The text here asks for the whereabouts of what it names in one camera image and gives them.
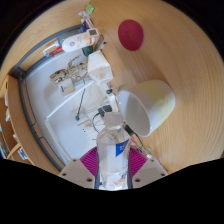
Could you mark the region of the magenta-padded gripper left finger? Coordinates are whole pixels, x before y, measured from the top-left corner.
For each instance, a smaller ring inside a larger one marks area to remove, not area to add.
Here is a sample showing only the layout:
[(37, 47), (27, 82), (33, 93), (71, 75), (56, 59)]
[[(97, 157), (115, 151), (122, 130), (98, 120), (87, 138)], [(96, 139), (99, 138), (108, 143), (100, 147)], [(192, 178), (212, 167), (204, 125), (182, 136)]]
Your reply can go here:
[(97, 148), (92, 148), (80, 159), (73, 158), (60, 172), (59, 176), (81, 187), (98, 189), (100, 173)]

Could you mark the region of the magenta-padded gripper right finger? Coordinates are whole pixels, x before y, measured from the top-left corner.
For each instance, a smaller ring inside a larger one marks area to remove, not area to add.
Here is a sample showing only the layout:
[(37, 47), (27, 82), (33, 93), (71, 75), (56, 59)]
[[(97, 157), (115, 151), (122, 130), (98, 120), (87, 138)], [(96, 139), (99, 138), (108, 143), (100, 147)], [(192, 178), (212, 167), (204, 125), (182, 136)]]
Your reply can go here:
[(136, 149), (130, 149), (127, 174), (129, 189), (143, 187), (167, 175), (167, 171), (155, 157), (147, 158)]

